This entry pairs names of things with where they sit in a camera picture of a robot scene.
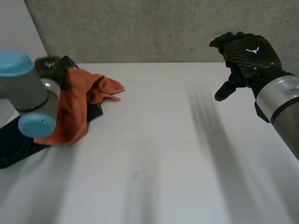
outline white tabletop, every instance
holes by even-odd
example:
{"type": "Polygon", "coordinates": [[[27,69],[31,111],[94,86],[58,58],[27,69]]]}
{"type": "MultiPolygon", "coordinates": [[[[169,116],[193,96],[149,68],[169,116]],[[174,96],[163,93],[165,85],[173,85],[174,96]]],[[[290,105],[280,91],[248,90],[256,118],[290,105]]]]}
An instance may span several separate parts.
{"type": "Polygon", "coordinates": [[[126,91],[77,143],[0,170],[1,223],[299,223],[299,163],[250,89],[211,101],[225,132],[201,132],[196,99],[227,80],[224,64],[79,66],[126,91]]]}

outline white logo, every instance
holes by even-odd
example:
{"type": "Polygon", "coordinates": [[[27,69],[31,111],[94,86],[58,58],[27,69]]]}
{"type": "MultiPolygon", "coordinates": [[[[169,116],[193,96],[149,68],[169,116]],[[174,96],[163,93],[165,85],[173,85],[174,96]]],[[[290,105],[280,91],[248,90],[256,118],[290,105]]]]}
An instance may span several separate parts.
{"type": "Polygon", "coordinates": [[[256,50],[249,50],[249,49],[246,49],[247,51],[251,52],[251,53],[255,53],[257,54],[258,50],[260,49],[260,47],[257,47],[256,50]]]}

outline carbon fiber hand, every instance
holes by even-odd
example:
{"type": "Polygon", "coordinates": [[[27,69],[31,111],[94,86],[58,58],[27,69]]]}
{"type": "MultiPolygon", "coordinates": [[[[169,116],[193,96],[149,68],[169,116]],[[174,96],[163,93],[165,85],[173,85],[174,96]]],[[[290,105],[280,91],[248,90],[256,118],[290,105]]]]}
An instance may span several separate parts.
{"type": "Polygon", "coordinates": [[[282,69],[273,47],[259,35],[226,33],[213,40],[210,47],[218,48],[226,66],[231,69],[228,81],[215,94],[217,101],[226,99],[236,88],[250,87],[252,77],[265,68],[274,66],[282,69]]]}

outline orange cloth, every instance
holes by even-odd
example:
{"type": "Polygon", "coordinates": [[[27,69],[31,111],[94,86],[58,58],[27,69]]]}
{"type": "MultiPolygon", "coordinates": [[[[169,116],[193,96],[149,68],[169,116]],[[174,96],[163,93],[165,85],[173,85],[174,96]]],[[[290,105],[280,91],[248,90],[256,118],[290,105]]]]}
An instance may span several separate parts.
{"type": "Polygon", "coordinates": [[[82,138],[88,131],[87,102],[118,101],[112,94],[125,91],[119,82],[82,69],[69,69],[66,80],[70,88],[60,92],[55,130],[48,137],[34,139],[35,143],[61,145],[82,138]]]}

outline gray wall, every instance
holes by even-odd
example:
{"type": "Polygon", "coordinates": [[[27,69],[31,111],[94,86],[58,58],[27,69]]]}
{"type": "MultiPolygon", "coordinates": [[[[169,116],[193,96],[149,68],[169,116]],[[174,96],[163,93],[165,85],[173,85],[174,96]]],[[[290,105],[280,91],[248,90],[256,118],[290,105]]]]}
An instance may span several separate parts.
{"type": "Polygon", "coordinates": [[[265,36],[299,74],[298,0],[25,0],[51,55],[77,63],[220,62],[208,44],[265,36]]]}

